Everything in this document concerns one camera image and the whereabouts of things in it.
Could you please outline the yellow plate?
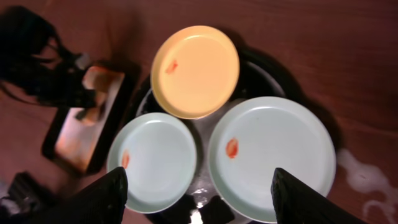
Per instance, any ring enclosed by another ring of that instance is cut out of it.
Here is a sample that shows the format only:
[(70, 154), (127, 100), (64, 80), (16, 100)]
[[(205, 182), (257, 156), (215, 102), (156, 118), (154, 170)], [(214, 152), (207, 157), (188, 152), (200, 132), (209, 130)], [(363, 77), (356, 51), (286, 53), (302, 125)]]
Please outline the yellow plate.
[(171, 35), (158, 49), (150, 86), (164, 111), (182, 119), (198, 119), (227, 102), (239, 71), (238, 52), (224, 32), (191, 26)]

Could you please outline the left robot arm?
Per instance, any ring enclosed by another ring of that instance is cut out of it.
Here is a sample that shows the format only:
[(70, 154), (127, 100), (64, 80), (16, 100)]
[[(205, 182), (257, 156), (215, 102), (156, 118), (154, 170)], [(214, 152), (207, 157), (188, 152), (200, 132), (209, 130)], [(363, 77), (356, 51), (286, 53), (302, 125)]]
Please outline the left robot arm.
[(64, 47), (51, 23), (24, 6), (1, 13), (1, 83), (10, 83), (48, 107), (94, 108), (83, 85), (90, 62)]

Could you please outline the light blue plate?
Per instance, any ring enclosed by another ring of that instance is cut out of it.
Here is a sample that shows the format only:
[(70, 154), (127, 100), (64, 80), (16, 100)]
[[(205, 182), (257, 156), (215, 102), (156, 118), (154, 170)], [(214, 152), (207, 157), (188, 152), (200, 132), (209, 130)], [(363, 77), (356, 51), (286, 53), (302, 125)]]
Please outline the light blue plate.
[(121, 168), (127, 177), (126, 207), (157, 213), (188, 190), (197, 167), (190, 130), (165, 113), (148, 113), (128, 122), (115, 137), (106, 170)]

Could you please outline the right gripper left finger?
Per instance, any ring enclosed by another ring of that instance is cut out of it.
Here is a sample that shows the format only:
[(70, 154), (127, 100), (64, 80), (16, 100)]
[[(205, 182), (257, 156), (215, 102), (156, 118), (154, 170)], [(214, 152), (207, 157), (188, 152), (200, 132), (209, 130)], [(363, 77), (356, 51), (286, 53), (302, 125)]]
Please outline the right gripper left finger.
[(121, 224), (127, 201), (127, 176), (117, 167), (70, 199), (32, 217), (41, 224)]

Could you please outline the rectangular black soapy tray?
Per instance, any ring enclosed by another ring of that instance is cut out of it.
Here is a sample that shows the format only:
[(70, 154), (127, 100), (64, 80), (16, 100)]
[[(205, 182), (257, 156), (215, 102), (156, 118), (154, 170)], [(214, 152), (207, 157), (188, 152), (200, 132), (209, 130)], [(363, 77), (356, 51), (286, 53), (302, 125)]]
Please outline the rectangular black soapy tray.
[(82, 84), (96, 93), (94, 108), (60, 108), (42, 145), (42, 155), (71, 175), (99, 172), (140, 77), (134, 62), (95, 62)]

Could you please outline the light green plate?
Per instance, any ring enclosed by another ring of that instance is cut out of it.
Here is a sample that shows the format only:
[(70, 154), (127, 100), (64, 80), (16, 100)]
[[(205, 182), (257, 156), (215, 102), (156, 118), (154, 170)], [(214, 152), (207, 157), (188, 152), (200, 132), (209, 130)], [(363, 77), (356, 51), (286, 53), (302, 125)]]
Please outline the light green plate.
[(276, 168), (326, 197), (336, 156), (323, 123), (304, 106), (273, 96), (228, 110), (208, 145), (208, 170), (220, 197), (246, 218), (275, 223), (271, 185)]

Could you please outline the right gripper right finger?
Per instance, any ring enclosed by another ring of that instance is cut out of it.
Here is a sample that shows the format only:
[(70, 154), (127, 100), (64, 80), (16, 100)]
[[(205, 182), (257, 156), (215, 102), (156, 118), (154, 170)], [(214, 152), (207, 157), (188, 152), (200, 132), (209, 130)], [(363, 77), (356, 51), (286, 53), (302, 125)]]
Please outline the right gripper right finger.
[(282, 168), (274, 171), (272, 201), (278, 224), (365, 224)]

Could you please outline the round black tray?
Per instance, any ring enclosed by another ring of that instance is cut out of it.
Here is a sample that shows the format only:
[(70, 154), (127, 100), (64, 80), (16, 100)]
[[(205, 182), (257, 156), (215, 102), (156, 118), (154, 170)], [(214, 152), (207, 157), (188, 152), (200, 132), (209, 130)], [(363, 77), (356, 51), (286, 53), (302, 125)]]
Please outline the round black tray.
[(205, 223), (222, 223), (226, 220), (230, 220), (231, 223), (250, 223), (250, 219), (237, 214), (221, 200), (211, 183), (205, 162), (208, 141), (216, 123), (229, 109), (244, 100), (260, 96), (277, 96), (295, 101), (320, 119), (328, 130), (335, 149), (341, 146), (340, 129), (334, 117), (304, 93), (293, 75), (281, 63), (256, 49), (239, 49), (238, 54), (241, 63), (239, 81), (228, 102), (206, 118), (184, 122), (193, 133), (198, 146), (199, 168), (193, 183), (174, 206), (163, 212), (147, 214), (146, 218), (151, 223), (188, 223), (194, 219), (194, 206), (199, 203), (205, 205), (197, 210)]

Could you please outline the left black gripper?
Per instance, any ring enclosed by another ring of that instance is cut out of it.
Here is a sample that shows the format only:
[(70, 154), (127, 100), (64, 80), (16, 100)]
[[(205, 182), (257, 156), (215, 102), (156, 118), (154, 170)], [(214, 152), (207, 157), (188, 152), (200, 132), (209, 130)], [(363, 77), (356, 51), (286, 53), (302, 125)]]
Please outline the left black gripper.
[(97, 92), (85, 87), (83, 78), (91, 60), (88, 54), (64, 58), (53, 68), (47, 68), (39, 78), (37, 101), (46, 106), (67, 108), (96, 108)]

